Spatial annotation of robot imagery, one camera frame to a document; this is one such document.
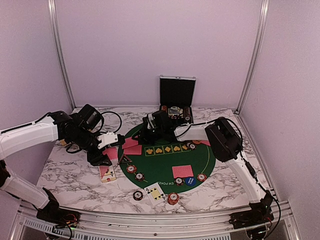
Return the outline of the red playing card deck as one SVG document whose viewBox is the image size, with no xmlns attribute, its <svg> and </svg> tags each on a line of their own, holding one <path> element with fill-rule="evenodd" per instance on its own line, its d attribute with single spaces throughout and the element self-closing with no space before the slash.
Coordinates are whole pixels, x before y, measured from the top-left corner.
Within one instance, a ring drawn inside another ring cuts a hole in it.
<svg viewBox="0 0 320 240">
<path fill-rule="evenodd" d="M 102 154 L 107 156 L 110 160 L 117 160 L 118 159 L 118 151 L 116 147 L 109 147 L 106 148 Z"/>
</svg>

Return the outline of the red card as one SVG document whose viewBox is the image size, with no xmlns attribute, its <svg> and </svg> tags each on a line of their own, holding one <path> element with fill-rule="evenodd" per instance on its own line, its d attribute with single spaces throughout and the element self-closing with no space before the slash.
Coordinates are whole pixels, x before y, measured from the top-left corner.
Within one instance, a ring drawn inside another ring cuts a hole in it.
<svg viewBox="0 0 320 240">
<path fill-rule="evenodd" d="M 141 155 L 142 154 L 142 146 L 136 145 L 136 146 L 131 146 L 131 147 L 125 148 L 123 153 L 125 155 Z"/>
<path fill-rule="evenodd" d="M 211 144 L 208 140 L 202 140 L 201 143 L 204 145 L 207 145 L 207 146 L 211 146 Z"/>
<path fill-rule="evenodd" d="M 172 167 L 173 178 L 188 178 L 193 177 L 193 169 L 191 165 L 179 165 Z"/>
<path fill-rule="evenodd" d="M 132 139 L 131 137 L 128 137 L 125 139 L 125 142 L 122 145 L 122 149 L 131 148 L 131 147 L 137 146 L 138 144 L 139 142 L 137 140 Z"/>
</svg>

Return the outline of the triangular black red dealer button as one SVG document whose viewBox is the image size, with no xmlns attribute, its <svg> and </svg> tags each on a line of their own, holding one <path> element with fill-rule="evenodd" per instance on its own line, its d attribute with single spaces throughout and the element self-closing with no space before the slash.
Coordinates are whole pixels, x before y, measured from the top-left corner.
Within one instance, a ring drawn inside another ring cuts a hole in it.
<svg viewBox="0 0 320 240">
<path fill-rule="evenodd" d="M 122 164 L 129 164 L 131 163 L 132 160 L 125 154 L 123 154 L 120 159 L 118 160 L 118 164 L 122 165 Z"/>
</svg>

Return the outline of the black 100 chips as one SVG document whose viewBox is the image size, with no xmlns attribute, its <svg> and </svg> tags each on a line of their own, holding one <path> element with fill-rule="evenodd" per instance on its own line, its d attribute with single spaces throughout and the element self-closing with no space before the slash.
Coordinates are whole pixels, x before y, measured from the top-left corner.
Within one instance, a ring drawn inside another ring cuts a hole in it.
<svg viewBox="0 0 320 240">
<path fill-rule="evenodd" d="M 145 175 L 141 172 L 138 172 L 136 175 L 135 175 L 135 179 L 138 181 L 138 182 L 141 182 L 145 179 Z"/>
<path fill-rule="evenodd" d="M 174 183 L 177 185 L 177 186 L 182 186 L 184 184 L 184 179 L 181 178 L 181 177 L 177 177 L 174 179 Z"/>
<path fill-rule="evenodd" d="M 197 148 L 197 146 L 194 143 L 190 143 L 188 149 L 190 149 L 191 151 L 195 150 Z"/>
</svg>

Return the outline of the black red 100 chip stack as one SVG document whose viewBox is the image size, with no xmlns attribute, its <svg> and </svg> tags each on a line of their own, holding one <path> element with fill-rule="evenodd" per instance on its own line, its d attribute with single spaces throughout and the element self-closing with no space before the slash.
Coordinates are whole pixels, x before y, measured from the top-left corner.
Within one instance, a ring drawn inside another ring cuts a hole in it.
<svg viewBox="0 0 320 240">
<path fill-rule="evenodd" d="M 142 200 L 144 197 L 143 193 L 140 190 L 137 190 L 133 193 L 133 199 L 136 201 Z"/>
</svg>

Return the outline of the orange big blind button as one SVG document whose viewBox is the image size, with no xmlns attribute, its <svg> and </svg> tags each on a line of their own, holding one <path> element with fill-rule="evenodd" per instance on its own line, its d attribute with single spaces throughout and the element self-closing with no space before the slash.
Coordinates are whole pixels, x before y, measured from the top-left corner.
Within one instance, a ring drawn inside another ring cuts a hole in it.
<svg viewBox="0 0 320 240">
<path fill-rule="evenodd" d="M 193 142 L 194 144 L 196 144 L 196 145 L 199 145 L 199 144 L 202 143 L 200 140 L 193 140 L 192 142 Z"/>
</svg>

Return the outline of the four of clubs card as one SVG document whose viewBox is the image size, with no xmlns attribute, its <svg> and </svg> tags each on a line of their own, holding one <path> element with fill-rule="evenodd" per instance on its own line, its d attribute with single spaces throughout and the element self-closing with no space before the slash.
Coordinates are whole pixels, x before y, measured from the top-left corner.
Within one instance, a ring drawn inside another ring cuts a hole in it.
<svg viewBox="0 0 320 240">
<path fill-rule="evenodd" d="M 157 205 L 167 199 L 166 194 L 157 182 L 145 187 L 144 191 L 152 205 Z"/>
</svg>

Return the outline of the blue small blind button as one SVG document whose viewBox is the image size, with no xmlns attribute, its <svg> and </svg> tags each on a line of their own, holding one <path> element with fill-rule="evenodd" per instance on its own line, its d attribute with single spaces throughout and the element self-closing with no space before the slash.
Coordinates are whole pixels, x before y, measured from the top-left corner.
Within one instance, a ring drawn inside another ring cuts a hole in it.
<svg viewBox="0 0 320 240">
<path fill-rule="evenodd" d="M 197 179 L 195 178 L 195 177 L 186 177 L 185 179 L 184 179 L 184 182 L 185 182 L 185 184 L 187 185 L 187 186 L 189 186 L 189 187 L 193 187 L 193 186 L 195 186 L 196 185 L 196 183 L 197 183 Z"/>
</svg>

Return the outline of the red yellow 5 chip stack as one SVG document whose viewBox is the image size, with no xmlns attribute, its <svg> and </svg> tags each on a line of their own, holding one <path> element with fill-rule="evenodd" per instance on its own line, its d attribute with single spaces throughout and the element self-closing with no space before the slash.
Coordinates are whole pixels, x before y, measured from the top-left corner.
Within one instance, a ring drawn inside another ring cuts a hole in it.
<svg viewBox="0 0 320 240">
<path fill-rule="evenodd" d="M 168 195 L 167 197 L 167 202 L 170 204 L 170 205 L 175 205 L 178 203 L 179 201 L 179 195 L 176 193 L 176 192 L 172 192 Z"/>
</svg>

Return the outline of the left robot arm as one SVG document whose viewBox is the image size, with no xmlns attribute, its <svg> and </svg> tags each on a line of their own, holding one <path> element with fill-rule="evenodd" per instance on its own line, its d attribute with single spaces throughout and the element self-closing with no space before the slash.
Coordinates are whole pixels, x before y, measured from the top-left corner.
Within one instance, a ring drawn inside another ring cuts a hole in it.
<svg viewBox="0 0 320 240">
<path fill-rule="evenodd" d="M 58 200 L 46 188 L 40 188 L 18 176 L 5 163 L 5 159 L 26 149 L 45 143 L 64 140 L 85 151 L 92 166 L 111 166 L 111 160 L 103 152 L 110 147 L 125 143 L 117 131 L 95 130 L 104 123 L 103 114 L 86 104 L 79 112 L 48 112 L 41 118 L 0 132 L 0 189 L 13 197 L 24 200 L 37 211 L 37 218 L 61 227 L 78 222 L 77 211 L 60 207 Z"/>
</svg>

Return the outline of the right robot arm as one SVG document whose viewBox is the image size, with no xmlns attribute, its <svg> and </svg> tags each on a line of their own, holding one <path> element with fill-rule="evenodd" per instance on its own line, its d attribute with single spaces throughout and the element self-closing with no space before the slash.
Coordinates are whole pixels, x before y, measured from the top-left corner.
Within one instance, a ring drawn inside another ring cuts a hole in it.
<svg viewBox="0 0 320 240">
<path fill-rule="evenodd" d="M 132 139 L 143 145 L 153 145 L 161 139 L 171 143 L 208 141 L 215 158 L 232 170 L 248 197 L 250 210 L 231 214 L 229 222 L 233 227 L 239 229 L 274 220 L 271 208 L 274 197 L 263 187 L 255 169 L 245 159 L 243 136 L 232 120 L 218 117 L 201 123 L 173 125 L 166 113 L 158 110 L 142 119 L 142 125 Z"/>
</svg>

